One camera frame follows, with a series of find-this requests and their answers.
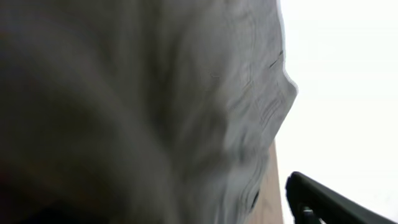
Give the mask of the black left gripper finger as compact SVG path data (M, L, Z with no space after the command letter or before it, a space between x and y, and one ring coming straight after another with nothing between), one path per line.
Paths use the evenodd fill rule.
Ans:
M285 190L295 224L396 224L300 172L291 173Z

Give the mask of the grey shorts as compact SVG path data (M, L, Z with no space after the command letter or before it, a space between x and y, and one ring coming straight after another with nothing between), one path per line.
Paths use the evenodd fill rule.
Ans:
M278 1L2 1L1 183L111 223L244 223L297 91Z

